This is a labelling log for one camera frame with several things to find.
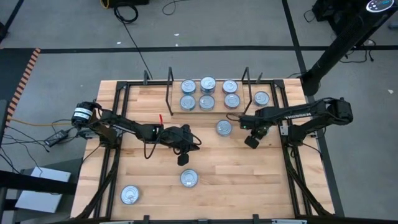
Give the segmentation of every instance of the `gray container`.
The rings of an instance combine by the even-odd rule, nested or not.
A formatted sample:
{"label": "gray container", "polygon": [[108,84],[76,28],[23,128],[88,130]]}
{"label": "gray container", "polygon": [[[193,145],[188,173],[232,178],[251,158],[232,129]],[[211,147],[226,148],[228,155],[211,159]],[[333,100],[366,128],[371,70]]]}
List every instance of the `gray container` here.
{"label": "gray container", "polygon": [[200,91],[203,94],[212,94],[216,90],[216,80],[213,77],[205,77],[200,80]]}
{"label": "gray container", "polygon": [[185,95],[183,97],[181,97],[180,100],[180,106],[181,109],[185,110],[185,111],[191,111],[193,109],[195,109],[195,98],[191,95]]}
{"label": "gray container", "polygon": [[269,102],[269,95],[264,91],[259,91],[254,95],[254,104],[257,106],[266,106]]}
{"label": "gray container", "polygon": [[228,94],[225,96],[224,105],[230,110],[236,109],[241,103],[241,99],[237,94]]}
{"label": "gray container", "polygon": [[181,83],[181,90],[186,95],[192,95],[197,90],[197,84],[193,80],[184,80]]}
{"label": "gray container", "polygon": [[210,95],[204,95],[199,99],[200,109],[204,111],[210,111],[214,108],[216,101]]}
{"label": "gray container", "polygon": [[238,90],[238,83],[234,80],[225,80],[223,83],[223,92],[225,94],[235,93]]}
{"label": "gray container", "polygon": [[232,132],[232,124],[227,120],[221,120],[216,125],[216,131],[220,136],[229,136]]}
{"label": "gray container", "polygon": [[187,169],[182,172],[180,181],[186,187],[194,187],[198,183],[198,174],[194,170]]}
{"label": "gray container", "polygon": [[120,199],[126,205],[134,204],[139,198],[139,190],[136,186],[128,185],[120,193]]}

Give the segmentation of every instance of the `black pole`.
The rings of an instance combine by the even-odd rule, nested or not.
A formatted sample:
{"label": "black pole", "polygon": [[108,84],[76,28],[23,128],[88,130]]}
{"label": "black pole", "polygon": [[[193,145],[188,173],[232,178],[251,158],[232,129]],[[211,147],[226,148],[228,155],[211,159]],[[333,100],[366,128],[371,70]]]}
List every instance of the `black pole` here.
{"label": "black pole", "polygon": [[16,190],[31,190],[68,195],[74,195],[76,191],[76,184],[74,183],[15,174],[2,170],[0,170],[0,186]]}
{"label": "black pole", "polygon": [[313,96],[319,89],[319,83],[344,55],[351,50],[379,21],[387,16],[388,11],[394,4],[394,0],[370,1],[366,8],[361,10],[354,19],[344,28],[336,40],[325,50],[315,65],[303,74],[303,91],[306,96]]}

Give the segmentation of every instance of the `white label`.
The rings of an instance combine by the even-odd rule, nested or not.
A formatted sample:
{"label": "white label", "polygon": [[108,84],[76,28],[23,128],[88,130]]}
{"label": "white label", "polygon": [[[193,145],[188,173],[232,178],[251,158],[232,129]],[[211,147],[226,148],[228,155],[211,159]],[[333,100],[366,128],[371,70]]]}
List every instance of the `white label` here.
{"label": "white label", "polygon": [[90,116],[88,116],[87,114],[82,114],[82,113],[77,113],[77,112],[75,112],[74,116],[78,116],[78,117],[85,118],[85,119],[90,118]]}
{"label": "white label", "polygon": [[298,114],[298,115],[290,115],[290,116],[286,116],[286,119],[293,119],[293,118],[303,118],[306,116],[311,116],[311,113],[305,113],[305,114]]}
{"label": "white label", "polygon": [[86,113],[86,114],[89,114],[90,116],[93,115],[93,112],[89,111],[88,109],[84,109],[84,108],[76,108],[75,112]]}

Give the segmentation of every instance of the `black cable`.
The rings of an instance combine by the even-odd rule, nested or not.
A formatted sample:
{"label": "black cable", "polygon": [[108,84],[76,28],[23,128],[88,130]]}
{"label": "black cable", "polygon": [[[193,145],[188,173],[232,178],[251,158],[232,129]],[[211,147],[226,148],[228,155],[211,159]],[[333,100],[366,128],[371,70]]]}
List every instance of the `black cable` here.
{"label": "black cable", "polygon": [[[126,20],[125,18],[123,18],[123,16],[121,16],[121,15],[120,15],[120,12],[119,12],[119,9],[118,9],[119,6],[130,6],[130,7],[136,12],[135,18],[133,18],[133,19],[131,19],[131,20]],[[118,21],[120,21],[120,22],[123,24],[124,28],[126,29],[127,33],[129,34],[129,37],[130,37],[132,43],[136,46],[136,49],[137,49],[137,51],[138,51],[138,53],[139,53],[139,55],[140,55],[140,57],[141,57],[141,59],[142,59],[142,62],[144,62],[144,65],[145,65],[146,69],[148,70],[150,79],[154,79],[154,77],[152,76],[152,73],[150,72],[150,70],[149,70],[149,68],[148,68],[148,65],[146,64],[146,62],[145,62],[145,60],[144,60],[144,57],[143,57],[142,54],[141,54],[141,51],[140,51],[139,47],[137,46],[136,42],[135,42],[134,39],[132,38],[129,29],[127,29],[127,26],[126,26],[126,24],[130,24],[130,23],[134,22],[134,21],[138,18],[138,11],[137,11],[137,8],[136,8],[132,3],[120,2],[120,3],[118,3],[118,5],[114,8],[114,15],[116,16],[116,18],[118,18]]]}
{"label": "black cable", "polygon": [[[28,136],[27,134],[23,133],[22,131],[17,130],[16,128],[13,128],[13,127],[10,127],[10,126],[8,126],[7,128],[11,128],[12,130],[14,130],[14,131],[16,131],[16,132],[23,134],[24,136],[30,138],[30,139],[33,140],[34,142],[38,142],[38,140],[36,140],[36,139],[34,139],[34,138]],[[46,152],[50,152],[44,145],[41,145],[41,146],[44,148],[44,150],[45,150]]]}
{"label": "black cable", "polygon": [[[165,6],[163,6],[163,9],[162,9],[163,14],[165,14],[166,16],[171,16],[172,14],[174,14],[174,13],[175,13],[175,10],[176,10],[176,8],[177,8],[176,2],[180,2],[180,1],[189,1],[189,0],[173,0],[172,2],[167,3]],[[165,9],[167,6],[171,5],[171,4],[174,4],[173,11],[170,12],[170,13],[164,12],[164,9]]]}
{"label": "black cable", "polygon": [[310,12],[310,11],[312,11],[312,9],[305,11],[304,14],[303,14],[303,17],[304,17],[304,19],[306,20],[307,23],[310,23],[310,22],[312,22],[312,21],[315,19],[315,16],[314,16],[314,17],[309,21],[309,20],[305,17],[306,13],[308,13],[308,12]]}
{"label": "black cable", "polygon": [[[56,121],[51,122],[51,123],[52,123],[52,124],[55,124],[55,123],[58,123],[58,122],[60,122],[60,121],[70,121],[70,119],[59,119],[59,120],[56,120]],[[54,134],[56,134],[57,131],[55,130],[54,126],[51,126],[51,128],[54,130]]]}
{"label": "black cable", "polygon": [[81,162],[82,164],[85,162],[85,160],[87,159],[87,158],[89,158],[95,151],[97,151],[97,149],[98,148],[100,148],[100,144],[97,146],[97,148],[95,148],[91,153],[89,153],[84,159],[83,159],[83,162]]}
{"label": "black cable", "polygon": [[315,147],[312,147],[312,146],[309,146],[308,144],[305,144],[305,143],[303,143],[303,145],[304,145],[304,146],[307,146],[307,147],[309,147],[309,148],[311,148],[311,149],[313,149],[313,150],[315,150],[315,151],[317,151],[317,152],[319,153],[319,155],[321,155],[321,156],[322,156],[322,153],[321,153],[321,151],[319,151],[317,148],[315,148]]}
{"label": "black cable", "polygon": [[[376,46],[376,42],[374,40],[371,40],[371,39],[368,39],[368,40],[373,42],[373,44],[374,44],[373,46]],[[372,54],[371,54],[372,50],[369,50],[369,53],[368,53],[368,50],[366,49],[366,46],[365,45],[362,45],[362,46],[365,48],[365,59],[364,60],[362,60],[362,61],[349,61],[349,62],[344,62],[344,61],[340,60],[340,62],[341,63],[364,63],[364,62],[368,61],[368,54],[369,54],[369,58],[371,59],[371,62],[374,62],[374,59],[373,59]],[[354,53],[355,51],[357,51],[357,50],[354,49],[349,54],[346,54],[345,57],[348,58],[348,56],[351,55],[352,53]]]}
{"label": "black cable", "polygon": [[[125,19],[119,12],[119,7],[129,6],[134,12],[136,16],[132,19]],[[113,8],[113,13],[118,18],[118,21],[122,22],[123,24],[130,24],[137,20],[138,18],[138,10],[131,2],[118,2],[115,7]]]}
{"label": "black cable", "polygon": [[230,120],[230,121],[239,121],[239,119],[232,119],[232,118],[230,118],[229,116],[234,116],[234,117],[239,117],[239,115],[237,114],[237,113],[227,113],[226,114],[226,118],[228,119],[228,120]]}
{"label": "black cable", "polygon": [[306,73],[307,71],[305,71],[305,72],[296,72],[296,73],[293,73],[293,74],[289,75],[289,76],[286,77],[286,78],[290,78],[290,77],[292,77],[292,76],[294,76],[294,75],[302,75],[302,74]]}
{"label": "black cable", "polygon": [[15,169],[15,167],[12,164],[10,164],[10,162],[8,162],[8,160],[2,154],[0,154],[0,156],[8,163],[8,165],[10,165],[12,172],[15,171],[17,172],[17,174],[21,174],[20,172],[18,172],[18,170]]}
{"label": "black cable", "polygon": [[0,150],[2,151],[2,153],[4,153],[4,155],[7,157],[7,159],[9,160],[7,160],[6,158],[4,158],[3,156],[3,159],[5,159],[6,160],[6,162],[11,166],[11,168],[12,168],[12,172],[14,172],[14,170],[16,171],[16,169],[14,168],[14,164],[12,163],[12,160],[10,159],[10,157],[7,155],[7,153],[6,153],[6,151],[2,148],[2,147],[0,147]]}

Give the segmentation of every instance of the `concrete floor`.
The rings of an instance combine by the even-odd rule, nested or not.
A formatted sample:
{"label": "concrete floor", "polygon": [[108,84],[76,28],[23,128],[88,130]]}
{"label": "concrete floor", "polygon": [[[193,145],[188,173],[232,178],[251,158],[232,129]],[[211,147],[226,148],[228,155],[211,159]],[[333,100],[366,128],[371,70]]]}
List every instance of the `concrete floor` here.
{"label": "concrete floor", "polygon": [[[5,22],[17,1],[0,1],[0,21]],[[280,0],[202,0],[177,3],[172,16],[162,14],[168,1],[153,0],[139,6],[137,22],[129,25],[140,47],[281,45],[292,46]],[[300,45],[327,46],[332,42],[326,23],[307,24],[302,14],[315,0],[288,0]],[[398,14],[392,19],[398,20]],[[9,36],[0,47],[43,49],[133,47],[113,15],[97,0],[25,1]],[[380,28],[372,38],[378,45],[398,45],[398,31]],[[350,60],[361,60],[355,52]],[[303,52],[307,68],[322,52]],[[154,78],[165,78],[173,67],[175,78],[241,77],[248,66],[256,78],[284,78],[299,72],[294,51],[151,52],[143,53]],[[374,62],[339,63],[322,80],[315,98],[345,97],[353,107],[354,121],[348,126],[331,126],[326,141],[347,217],[398,220],[398,169],[395,158],[398,51],[374,51]],[[14,118],[33,123],[50,123],[70,118],[75,105],[96,97],[101,80],[141,79],[144,66],[137,53],[40,54]],[[52,134],[50,128],[15,127],[36,139]],[[8,131],[15,138],[21,137]],[[55,146],[46,153],[37,145],[29,151],[40,166],[81,158],[85,141]],[[4,146],[17,169],[34,163],[19,146]],[[0,169],[10,170],[3,162]],[[30,223],[44,223],[46,219]]]}

